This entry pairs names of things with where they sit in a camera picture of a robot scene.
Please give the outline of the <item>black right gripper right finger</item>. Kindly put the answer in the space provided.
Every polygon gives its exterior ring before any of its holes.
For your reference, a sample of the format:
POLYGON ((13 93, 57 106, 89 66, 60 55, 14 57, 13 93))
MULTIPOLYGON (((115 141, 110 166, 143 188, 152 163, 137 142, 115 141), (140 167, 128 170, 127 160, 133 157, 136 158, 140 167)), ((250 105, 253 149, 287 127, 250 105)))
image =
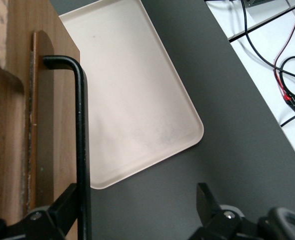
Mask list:
POLYGON ((223 209, 206 183, 196 187, 196 209, 202 226, 192 235, 193 240, 237 240, 242 229, 242 218, 223 209))

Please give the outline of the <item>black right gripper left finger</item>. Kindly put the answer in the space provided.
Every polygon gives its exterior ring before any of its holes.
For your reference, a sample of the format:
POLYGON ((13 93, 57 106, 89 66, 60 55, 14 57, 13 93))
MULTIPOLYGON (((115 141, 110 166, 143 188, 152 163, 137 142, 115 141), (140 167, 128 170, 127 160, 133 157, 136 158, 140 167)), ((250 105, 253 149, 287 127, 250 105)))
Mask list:
POLYGON ((23 221, 26 240, 64 240, 77 214, 77 185, 72 183, 47 208, 31 212, 23 221))

